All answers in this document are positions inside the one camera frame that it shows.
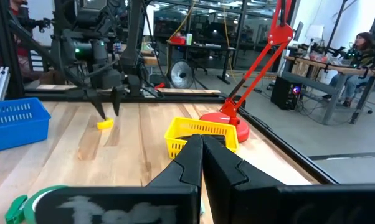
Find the green tape roll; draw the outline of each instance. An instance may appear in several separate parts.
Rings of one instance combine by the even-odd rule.
[[[56,186],[51,186],[45,189],[42,189],[38,191],[36,194],[34,194],[31,198],[29,198],[26,201],[26,204],[24,205],[24,217],[26,218],[25,221],[27,224],[36,224],[36,216],[35,216],[35,209],[36,205],[38,204],[39,199],[41,199],[45,194],[61,189],[67,186],[64,185],[56,185]]]

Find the blue basket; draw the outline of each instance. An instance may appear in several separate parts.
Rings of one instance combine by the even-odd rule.
[[[38,98],[0,101],[0,151],[47,139],[49,120]]]

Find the desk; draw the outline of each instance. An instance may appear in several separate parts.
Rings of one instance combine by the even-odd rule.
[[[294,62],[299,62],[299,63],[305,63],[308,64],[308,71],[306,73],[306,77],[301,77],[299,75],[292,74],[290,72],[283,72],[282,77],[286,78],[287,80],[291,80],[294,82],[299,82],[302,83],[303,86],[309,86],[312,88],[315,88],[317,90],[323,91],[327,94],[330,94],[332,97],[330,99],[330,102],[328,103],[328,106],[326,108],[326,113],[323,117],[322,123],[323,124],[328,124],[331,116],[333,115],[334,112],[348,112],[348,113],[353,113],[351,117],[351,124],[354,124],[357,122],[359,115],[363,112],[363,108],[369,98],[370,92],[373,89],[374,83],[375,83],[375,70],[369,70],[368,75],[369,75],[369,81],[368,84],[365,87],[365,90],[359,99],[358,104],[356,105],[355,108],[345,108],[343,106],[337,106],[337,101],[338,97],[340,96],[340,93],[344,87],[344,84],[346,82],[347,76],[346,75],[364,75],[366,70],[365,69],[355,69],[355,68],[349,68],[349,67],[343,67],[343,66],[337,66],[337,65],[327,65],[325,63],[321,62],[316,62],[312,60],[307,60],[304,58],[294,58],[290,56],[285,56],[285,59],[290,62],[290,65],[287,65],[287,70],[291,71],[291,68],[293,67]],[[335,87],[329,86],[327,84],[318,82],[316,80],[312,80],[310,78],[311,71],[313,67],[318,67],[322,69],[328,69],[328,70],[336,70],[337,72],[340,72],[339,79],[337,82],[337,85]],[[323,101],[322,99],[319,99],[318,97],[313,97],[304,90],[302,91],[302,95],[305,95],[312,100],[315,101]]]
[[[216,90],[183,90],[209,93]],[[164,133],[175,116],[198,119],[221,105],[174,103],[123,103],[112,129],[98,131],[100,116],[90,103],[44,102],[52,115],[46,141],[0,152],[0,224],[11,202],[51,185],[145,186],[169,163]],[[253,126],[238,155],[272,177],[290,185],[318,182]],[[206,212],[212,223],[203,181]]]
[[[192,45],[186,45],[186,44],[174,44],[168,42],[167,45],[167,51],[168,51],[168,57],[167,57],[167,64],[168,64],[168,72],[171,71],[171,66],[172,66],[172,54],[173,54],[173,47],[186,47],[186,48],[192,48],[192,49],[203,49],[203,50],[217,50],[217,51],[226,51],[226,56],[225,56],[225,62],[224,62],[224,69],[222,71],[222,76],[218,75],[218,78],[222,80],[226,84],[230,84],[228,80],[226,80],[226,70],[227,70],[227,64],[229,61],[229,55],[231,51],[235,51],[236,49],[233,47],[228,47],[228,48],[222,48],[222,47],[213,47],[213,46],[200,46],[196,44]]]

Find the yellow basket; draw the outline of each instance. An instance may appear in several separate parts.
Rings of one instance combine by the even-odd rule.
[[[175,117],[169,126],[164,138],[167,142],[168,156],[175,159],[187,143],[185,140],[176,139],[181,136],[192,134],[222,134],[225,136],[226,147],[232,152],[239,149],[236,127],[229,124],[221,124],[198,119]]]

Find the red lamp arm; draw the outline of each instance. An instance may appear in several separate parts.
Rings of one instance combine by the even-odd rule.
[[[275,14],[273,15],[273,21],[270,28],[269,36],[268,36],[268,44],[265,48],[261,51],[261,54],[255,60],[255,62],[251,65],[250,69],[244,75],[243,79],[237,84],[237,86],[233,89],[230,93],[228,98],[225,100],[224,105],[219,110],[221,113],[230,117],[229,124],[238,125],[239,119],[237,118],[237,110],[243,103],[243,101],[248,97],[254,87],[258,84],[261,78],[266,74],[269,68],[273,65],[275,60],[280,56],[283,52],[283,49],[288,45],[288,43],[293,39],[293,29],[285,23],[287,21],[288,13],[290,12],[290,6],[292,5],[292,0],[278,0],[276,5]],[[281,19],[281,23],[277,25],[279,14],[283,17]],[[245,93],[242,95],[238,102],[234,102],[233,98],[238,92],[238,90],[243,86],[243,84],[247,81],[247,79],[251,76],[252,72],[258,67],[259,63],[263,60],[266,56],[268,51],[270,50],[271,46],[273,45],[280,45],[276,52],[272,55],[270,60],[264,66],[264,68],[260,71],[259,75],[255,80],[251,83],[251,85],[247,88]]]

